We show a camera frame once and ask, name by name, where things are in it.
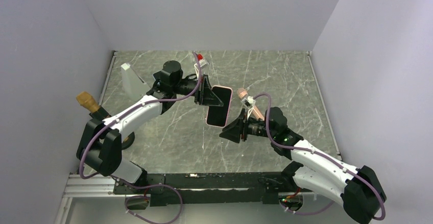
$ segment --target gray marble surface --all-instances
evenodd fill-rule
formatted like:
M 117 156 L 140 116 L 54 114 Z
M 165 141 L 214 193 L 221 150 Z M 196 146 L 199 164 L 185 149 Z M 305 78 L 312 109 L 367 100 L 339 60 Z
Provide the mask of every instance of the gray marble surface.
M 272 106 L 279 106 L 288 126 L 321 150 L 336 156 L 337 151 L 322 101 L 305 52 L 284 51 L 197 51 L 210 65 L 204 67 L 211 85 L 229 86 L 234 91 L 228 122 L 240 113 L 236 90 L 244 87 L 250 95 L 268 92 Z M 116 114 L 134 102 L 123 91 L 120 66 L 129 62 L 149 84 L 152 74 L 165 61 L 177 60 L 184 75 L 194 72 L 194 57 L 188 51 L 118 52 L 108 80 L 102 105 Z M 267 99 L 257 106 L 264 113 Z M 289 160 L 277 155 L 264 137 L 250 136 L 236 144 L 218 136 L 221 128 L 205 123 L 207 107 L 193 98 L 176 102 L 166 113 L 135 131 L 132 147 L 123 157 L 151 173 L 281 171 Z

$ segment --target black phone screen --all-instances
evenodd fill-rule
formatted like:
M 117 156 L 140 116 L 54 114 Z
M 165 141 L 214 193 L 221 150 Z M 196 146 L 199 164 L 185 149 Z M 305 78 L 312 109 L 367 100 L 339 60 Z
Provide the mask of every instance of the black phone screen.
M 224 127 L 229 115 L 230 102 L 233 90 L 227 87 L 213 86 L 212 91 L 224 102 L 222 107 L 209 107 L 206 123 L 210 126 Z

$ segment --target purple cable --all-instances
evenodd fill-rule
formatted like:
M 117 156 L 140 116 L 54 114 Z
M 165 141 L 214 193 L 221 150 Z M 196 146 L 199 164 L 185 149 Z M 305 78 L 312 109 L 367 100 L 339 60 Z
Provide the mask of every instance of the purple cable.
M 145 106 L 145 105 L 147 105 L 147 104 L 150 104 L 150 103 L 178 102 L 178 101 L 181 101 L 181 100 L 187 99 L 188 97 L 192 96 L 192 95 L 197 91 L 197 89 L 199 88 L 200 83 L 201 83 L 201 76 L 202 76 L 202 71 L 201 71 L 200 62 L 199 62 L 199 58 L 198 58 L 198 56 L 197 56 L 197 53 L 193 52 L 193 55 L 194 55 L 194 57 L 195 57 L 195 61 L 196 61 L 196 63 L 197 63 L 197 67 L 198 67 L 198 70 L 199 70 L 199 75 L 198 75 L 198 77 L 197 77 L 197 85 L 194 87 L 194 89 L 193 89 L 193 90 L 192 90 L 188 95 L 186 95 L 186 96 L 184 96 L 184 97 L 181 97 L 181 98 L 176 98 L 176 99 L 155 99 L 155 100 L 151 100 L 151 101 L 147 101 L 147 102 L 145 102 L 144 105 L 143 105 L 143 104 L 137 104 L 136 106 L 132 107 L 131 109 L 129 109 L 128 111 L 126 111 L 124 114 L 122 114 L 121 116 L 119 116 L 118 119 L 123 119 L 123 118 L 125 118 L 126 116 L 130 115 L 130 114 L 131 114 L 132 112 L 134 112 L 135 110 L 137 110 L 138 108 L 143 107 L 143 106 Z M 98 132 L 95 134 L 95 136 L 93 136 L 92 139 L 90 140 L 90 142 L 89 142 L 89 144 L 87 145 L 86 149 L 84 150 L 84 152 L 83 152 L 83 156 L 81 157 L 81 160 L 80 160 L 80 167 L 79 167 L 78 172 L 79 172 L 81 178 L 83 178 L 83 179 L 89 179 L 89 178 L 94 177 L 94 176 L 96 176 L 96 175 L 98 174 L 98 172 L 95 172 L 95 173 L 92 173 L 92 174 L 90 174 L 90 175 L 88 175 L 88 176 L 85 176 L 85 175 L 84 175 L 84 161 L 85 161 L 85 159 L 86 159 L 86 157 L 87 157 L 87 154 L 88 154 L 89 151 L 90 151 L 90 148 L 91 148 L 92 145 L 94 144 L 94 142 L 99 138 L 99 136 L 100 136 L 104 131 L 106 131 L 108 128 L 110 128 L 111 126 L 113 126 L 115 123 L 116 123 L 116 120 L 113 120 L 112 122 L 108 123 L 108 124 L 107 124 L 106 126 L 104 126 L 100 131 L 98 131 Z M 134 185 L 130 184 L 129 182 L 123 180 L 123 179 L 121 179 L 121 180 L 122 180 L 126 185 L 128 185 L 128 186 L 130 186 L 130 187 L 132 187 L 132 188 L 135 188 L 135 189 L 146 189 L 146 188 L 151 188 L 151 187 L 161 187 L 161 186 L 162 186 L 162 187 L 167 187 L 167 188 L 173 190 L 173 191 L 177 194 L 177 196 L 179 197 L 179 200 L 180 200 L 180 209 L 179 209 L 179 213 L 176 215 L 175 218 L 173 218 L 173 219 L 172 219 L 171 221 L 169 221 L 169 222 L 165 222 L 165 223 L 157 223 L 157 222 L 153 222 L 153 221 L 147 220 L 146 218 L 144 218 L 144 217 L 142 217 L 142 216 L 140 216 L 140 215 L 137 215 L 136 213 L 130 211 L 130 210 L 128 209 L 128 207 L 127 207 L 127 203 L 128 203 L 128 201 L 129 201 L 130 199 L 132 199 L 132 198 L 145 198 L 145 199 L 147 198 L 147 197 L 145 197 L 145 196 L 141 196 L 141 195 L 137 195 L 137 196 L 130 197 L 130 198 L 128 198 L 128 199 L 125 201 L 125 208 L 127 209 L 128 213 L 134 215 L 135 217 L 138 217 L 138 218 L 141 219 L 141 220 L 144 220 L 144 221 L 146 221 L 146 222 L 148 222 L 148 223 L 151 223 L 151 224 L 169 224 L 169 223 L 173 223 L 175 220 L 177 220 L 177 219 L 179 218 L 180 213 L 182 212 L 182 209 L 183 209 L 183 201 L 182 201 L 182 197 L 181 197 L 180 193 L 179 193 L 175 188 L 173 188 L 173 187 L 171 187 L 171 186 L 169 186 L 169 185 L 164 185 L 164 184 L 159 184 L 159 185 L 150 185 L 150 186 L 145 186 L 145 187 L 137 187 L 137 186 L 134 186 Z
M 315 212 L 306 212 L 306 213 L 302 213 L 302 212 L 293 211 L 293 210 L 291 210 L 291 209 L 287 209 L 287 210 L 290 211 L 290 212 L 293 213 L 293 214 L 296 214 L 296 215 L 317 215 L 317 214 L 320 214 L 320 213 L 322 213 L 323 211 L 329 209 L 329 207 L 331 207 L 333 204 L 334 204 L 334 201 L 331 201 L 327 206 L 325 206 L 325 207 L 323 207 L 322 209 L 320 209 L 320 210 L 318 210 L 318 211 L 315 211 Z M 281 203 L 281 201 L 280 201 L 280 206 L 283 207 L 283 209 L 285 210 L 285 207 L 284 207 L 284 205 Z
M 303 147 L 297 147 L 297 146 L 284 146 L 284 145 L 281 145 L 278 142 L 274 141 L 274 139 L 271 136 L 271 132 L 269 131 L 269 114 L 270 114 L 271 102 L 272 102 L 271 95 L 269 95 L 266 92 L 262 92 L 262 93 L 256 95 L 254 97 L 254 99 L 257 99 L 257 98 L 259 98 L 261 96 L 267 96 L 268 97 L 268 110 L 266 111 L 266 133 L 267 133 L 268 138 L 270 139 L 271 143 L 273 143 L 274 145 L 276 145 L 277 147 L 280 147 L 280 148 L 285 148 L 285 149 L 290 149 L 290 150 L 302 150 L 302 151 L 307 151 L 307 152 L 310 152 L 310 153 L 317 154 L 317 155 L 322 156 L 323 158 L 329 160 L 330 162 L 332 162 L 333 164 L 335 164 L 338 168 L 340 168 L 340 169 L 344 168 L 342 165 L 340 165 L 339 163 L 335 162 L 333 158 L 331 158 L 330 156 L 328 156 L 326 154 L 323 154 L 321 152 L 318 152 L 318 151 L 312 152 L 311 149 L 309 149 L 309 148 L 303 148 Z M 383 220 L 383 219 L 385 219 L 385 205 L 383 204 L 383 200 L 380 197 L 380 195 L 377 192 L 377 190 L 369 182 L 367 182 L 364 178 L 358 176 L 354 172 L 352 172 L 350 170 L 347 170 L 346 172 L 349 173 L 349 174 L 351 174 L 353 177 L 357 178 L 358 180 L 360 180 L 365 185 L 367 185 L 371 189 L 371 191 L 374 193 L 374 195 L 376 196 L 377 200 L 379 201 L 380 209 L 382 210 L 382 215 L 380 217 L 373 216 L 373 219 L 374 220 Z M 322 210 L 317 211 L 317 212 L 313 212 L 313 213 L 318 214 L 318 213 L 321 213 L 324 210 L 326 210 L 326 209 L 323 208 Z

